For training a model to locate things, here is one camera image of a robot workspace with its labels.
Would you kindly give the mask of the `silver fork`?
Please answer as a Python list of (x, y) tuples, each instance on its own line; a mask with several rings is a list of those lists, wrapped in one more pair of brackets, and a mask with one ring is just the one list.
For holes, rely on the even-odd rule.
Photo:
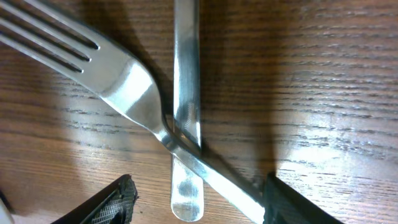
[(196, 144), (176, 135), (169, 128), (162, 109), (159, 88), (150, 71), (136, 56), (91, 26), (56, 9), (49, 3), (29, 1), (29, 4), (91, 40), (95, 47), (88, 47), (67, 36), (10, 1), (1, 1), (1, 9), (68, 44), (85, 55), (87, 59), (81, 60), (46, 41), (41, 35), (36, 35), (30, 29), (25, 29), (6, 19), (1, 19), (2, 26), (51, 51), (67, 63), (76, 66), (77, 69), (69, 69), (4, 34), (1, 35), (1, 42), (78, 82), (98, 95), (118, 113), (146, 128), (182, 164), (207, 182), (252, 222), (264, 223), (266, 209), (260, 195), (246, 190), (235, 181), (220, 174), (200, 158)]

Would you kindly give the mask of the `silver tablespoon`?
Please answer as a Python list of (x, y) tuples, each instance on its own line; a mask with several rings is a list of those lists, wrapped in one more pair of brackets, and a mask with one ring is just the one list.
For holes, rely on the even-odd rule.
[[(174, 127), (201, 144), (199, 0), (174, 1)], [(204, 214), (203, 180), (172, 159), (170, 206), (181, 221)]]

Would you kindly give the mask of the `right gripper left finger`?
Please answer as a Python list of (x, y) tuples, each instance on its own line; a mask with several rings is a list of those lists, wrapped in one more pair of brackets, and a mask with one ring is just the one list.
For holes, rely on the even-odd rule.
[(53, 224), (130, 224), (137, 189), (124, 174)]

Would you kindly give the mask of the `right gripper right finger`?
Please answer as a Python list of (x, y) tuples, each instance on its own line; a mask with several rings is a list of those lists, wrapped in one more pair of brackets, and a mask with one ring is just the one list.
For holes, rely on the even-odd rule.
[(280, 180), (268, 173), (263, 199), (263, 224), (343, 224)]

